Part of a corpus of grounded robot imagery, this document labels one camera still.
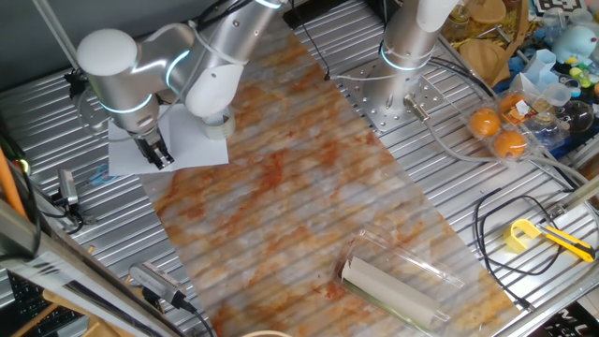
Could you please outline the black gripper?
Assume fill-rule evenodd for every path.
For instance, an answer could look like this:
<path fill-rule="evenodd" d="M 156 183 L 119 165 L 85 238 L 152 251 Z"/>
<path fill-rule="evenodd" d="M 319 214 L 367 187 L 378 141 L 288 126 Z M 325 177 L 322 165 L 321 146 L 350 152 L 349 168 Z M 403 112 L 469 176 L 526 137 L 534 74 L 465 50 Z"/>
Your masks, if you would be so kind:
<path fill-rule="evenodd" d="M 158 128 L 151 128 L 140 133 L 129 132 L 129 136 L 135 141 L 146 160 L 157 169 L 162 169 L 164 164 L 174 162 Z"/>

